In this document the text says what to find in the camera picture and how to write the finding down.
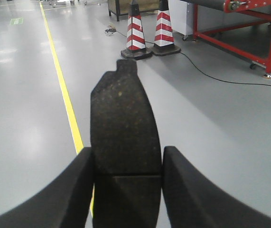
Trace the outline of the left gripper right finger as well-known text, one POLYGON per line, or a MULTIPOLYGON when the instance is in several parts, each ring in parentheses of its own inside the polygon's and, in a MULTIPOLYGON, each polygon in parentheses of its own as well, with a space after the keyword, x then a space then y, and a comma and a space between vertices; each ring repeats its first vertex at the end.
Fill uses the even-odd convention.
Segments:
POLYGON ((164 148, 162 188, 173 228, 271 228, 271 217, 213 184, 174 146, 164 148))

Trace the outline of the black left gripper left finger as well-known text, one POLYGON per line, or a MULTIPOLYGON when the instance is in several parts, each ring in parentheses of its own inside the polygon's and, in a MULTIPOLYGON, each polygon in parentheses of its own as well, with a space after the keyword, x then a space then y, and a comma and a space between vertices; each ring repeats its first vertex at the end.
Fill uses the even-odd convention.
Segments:
POLYGON ((39 193, 0 215, 0 228, 83 228, 93 190, 93 153, 84 147, 39 193))

